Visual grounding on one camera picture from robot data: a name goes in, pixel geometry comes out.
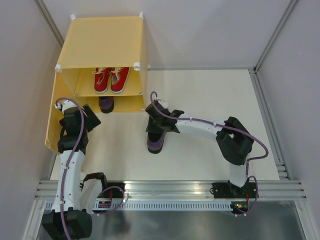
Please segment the purple leather loafer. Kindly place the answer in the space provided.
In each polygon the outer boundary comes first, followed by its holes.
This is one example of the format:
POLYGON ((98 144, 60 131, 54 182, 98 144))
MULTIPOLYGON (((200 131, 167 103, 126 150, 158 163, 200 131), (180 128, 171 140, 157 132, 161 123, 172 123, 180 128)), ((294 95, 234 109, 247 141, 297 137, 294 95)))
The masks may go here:
POLYGON ((166 131, 163 129, 154 126, 154 125, 148 125, 146 128, 147 132, 147 149, 152 154, 158 154, 162 151, 166 131))
POLYGON ((98 106, 102 113, 108 114, 114 110, 115 102, 113 96, 101 96, 98 98, 98 106))

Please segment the red canvas sneaker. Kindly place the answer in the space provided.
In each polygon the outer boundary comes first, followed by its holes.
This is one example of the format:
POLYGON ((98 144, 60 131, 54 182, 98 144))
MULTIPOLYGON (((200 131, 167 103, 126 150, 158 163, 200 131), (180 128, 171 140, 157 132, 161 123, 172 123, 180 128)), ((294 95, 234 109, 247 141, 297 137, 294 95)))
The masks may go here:
POLYGON ((94 90, 97 94, 103 94, 107 91, 111 70, 111 67, 97 67, 92 72, 94 75, 94 90))
POLYGON ((114 67, 111 69, 111 91, 120 94, 124 91, 130 74, 130 67, 114 67))

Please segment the yellow plastic shoe cabinet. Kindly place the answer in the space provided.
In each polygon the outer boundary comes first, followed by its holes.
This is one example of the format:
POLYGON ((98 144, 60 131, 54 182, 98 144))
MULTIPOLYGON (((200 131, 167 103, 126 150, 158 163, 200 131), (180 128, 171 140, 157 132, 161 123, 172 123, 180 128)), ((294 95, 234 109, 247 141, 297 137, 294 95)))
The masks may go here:
POLYGON ((114 98, 114 112, 140 112, 147 103, 148 52, 144 15, 73 18, 55 66, 49 117, 44 144, 58 152, 62 112, 55 108, 58 98, 72 98, 83 106, 88 104, 99 113, 94 89, 100 68, 129 68, 121 93, 111 90, 109 80, 103 97, 114 98))

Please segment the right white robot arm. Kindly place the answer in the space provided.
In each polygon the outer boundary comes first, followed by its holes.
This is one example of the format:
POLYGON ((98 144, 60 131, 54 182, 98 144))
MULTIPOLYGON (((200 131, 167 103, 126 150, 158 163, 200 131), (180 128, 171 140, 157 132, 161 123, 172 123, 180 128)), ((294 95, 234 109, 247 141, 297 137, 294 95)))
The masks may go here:
POLYGON ((215 198, 254 198, 257 196, 256 184, 248 176, 249 154, 256 140, 235 117, 225 121, 205 120, 192 117, 182 110, 169 111, 166 103, 155 100, 147 108, 149 116, 147 149, 152 154, 162 151, 167 133, 194 134, 217 143, 223 158, 229 162, 227 183, 214 183, 215 198))

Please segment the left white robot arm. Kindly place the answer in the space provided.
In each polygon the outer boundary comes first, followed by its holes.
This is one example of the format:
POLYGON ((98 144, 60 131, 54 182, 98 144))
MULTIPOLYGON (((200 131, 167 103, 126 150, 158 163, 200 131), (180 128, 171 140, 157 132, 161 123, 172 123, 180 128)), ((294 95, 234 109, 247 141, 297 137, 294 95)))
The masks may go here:
POLYGON ((97 198, 109 193, 104 173, 90 173, 81 179, 88 133, 101 121, 87 104, 80 106, 71 99, 57 102, 55 107, 63 113, 57 143, 60 172, 50 213, 43 215, 41 224, 53 240, 85 239, 92 233, 97 198))

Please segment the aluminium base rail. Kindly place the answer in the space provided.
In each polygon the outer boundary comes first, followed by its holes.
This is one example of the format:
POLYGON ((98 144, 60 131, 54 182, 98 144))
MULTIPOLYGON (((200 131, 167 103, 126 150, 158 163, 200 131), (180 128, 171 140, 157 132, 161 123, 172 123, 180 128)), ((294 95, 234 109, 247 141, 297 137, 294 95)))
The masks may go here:
MULTIPOLYGON (((209 201, 211 181, 124 181, 125 194, 134 201, 209 201)), ((298 180, 259 180, 259 201, 304 201, 298 180)))

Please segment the aluminium frame post right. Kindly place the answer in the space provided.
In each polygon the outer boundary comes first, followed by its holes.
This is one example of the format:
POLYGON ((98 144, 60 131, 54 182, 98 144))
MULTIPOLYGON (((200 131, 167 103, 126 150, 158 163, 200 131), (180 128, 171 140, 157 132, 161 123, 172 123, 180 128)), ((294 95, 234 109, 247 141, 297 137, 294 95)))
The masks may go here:
POLYGON ((282 31, 284 30, 288 20, 295 11, 299 1, 291 0, 289 1, 287 7, 285 8, 279 22, 277 23, 271 37, 269 38, 266 46, 264 47, 257 63, 255 66, 248 69, 254 93, 257 99, 259 110, 263 119, 264 127, 270 142, 271 150, 273 152, 275 165, 277 168, 277 173, 281 181, 290 181, 292 178, 290 176, 289 167, 286 163, 286 155, 283 151, 280 137, 276 128, 274 118, 272 116, 272 111, 268 103, 265 90, 263 88, 262 78, 260 76, 260 70, 265 63, 267 57, 272 51, 276 41, 280 37, 282 31))

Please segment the aluminium frame post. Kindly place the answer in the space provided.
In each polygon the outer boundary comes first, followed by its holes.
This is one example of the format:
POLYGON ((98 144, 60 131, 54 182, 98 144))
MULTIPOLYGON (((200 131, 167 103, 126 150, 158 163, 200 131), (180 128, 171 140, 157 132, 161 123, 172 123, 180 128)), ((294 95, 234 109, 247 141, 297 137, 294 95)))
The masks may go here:
POLYGON ((272 51, 276 41, 280 37, 282 31, 284 30, 288 20, 295 11, 299 1, 291 0, 289 1, 287 7, 285 8, 279 22, 277 23, 271 37, 269 38, 266 46, 264 47, 257 63, 255 66, 248 69, 254 93, 257 99, 259 110, 263 119, 264 127, 270 142, 271 150, 273 152, 275 165, 277 168, 277 173, 281 181, 290 181, 292 178, 290 176, 289 167, 286 163, 286 155, 283 151, 280 137, 276 128, 274 118, 272 116, 272 111, 268 103, 265 90, 263 88, 262 78, 260 76, 260 70, 265 63, 267 57, 272 51))
POLYGON ((52 32, 55 40, 57 41, 58 45, 62 48, 64 44, 64 39, 56 26, 48 8, 46 7, 45 3, 43 0, 33 0, 35 5, 37 6, 40 14, 44 18, 45 22, 47 23, 50 31, 52 32))

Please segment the aluminium frame post left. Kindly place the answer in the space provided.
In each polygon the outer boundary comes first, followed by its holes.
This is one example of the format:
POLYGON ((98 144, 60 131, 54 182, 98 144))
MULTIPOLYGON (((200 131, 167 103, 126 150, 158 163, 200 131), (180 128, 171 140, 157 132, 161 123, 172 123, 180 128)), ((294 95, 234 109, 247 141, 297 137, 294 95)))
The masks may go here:
POLYGON ((58 45, 62 48, 64 44, 64 39, 56 26, 48 8, 46 7, 45 3, 43 0, 33 0, 35 5, 37 6, 40 14, 44 18, 45 22, 47 23, 50 31, 52 32, 55 40, 57 41, 58 45))

